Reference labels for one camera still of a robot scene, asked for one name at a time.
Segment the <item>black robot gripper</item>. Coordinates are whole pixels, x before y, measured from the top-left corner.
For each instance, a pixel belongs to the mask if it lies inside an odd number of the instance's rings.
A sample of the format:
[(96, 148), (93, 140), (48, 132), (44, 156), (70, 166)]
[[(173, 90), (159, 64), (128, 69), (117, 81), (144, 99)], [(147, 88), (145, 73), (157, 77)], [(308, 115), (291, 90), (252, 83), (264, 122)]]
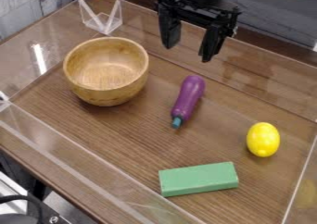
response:
[(203, 63), (209, 62), (224, 37), (236, 33), (239, 8), (224, 0), (157, 0), (156, 10), (160, 40), (167, 49), (179, 42), (180, 21), (207, 28), (197, 55)]

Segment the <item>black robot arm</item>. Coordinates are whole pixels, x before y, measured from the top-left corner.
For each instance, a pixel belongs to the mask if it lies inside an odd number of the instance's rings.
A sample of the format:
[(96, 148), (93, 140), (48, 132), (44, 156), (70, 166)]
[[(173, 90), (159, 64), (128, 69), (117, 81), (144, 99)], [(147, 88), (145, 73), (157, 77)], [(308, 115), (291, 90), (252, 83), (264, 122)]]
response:
[(224, 0), (157, 0), (157, 26), (161, 44), (171, 49), (180, 40), (181, 22), (205, 30), (197, 55), (203, 62), (219, 54), (224, 38), (238, 29), (239, 8)]

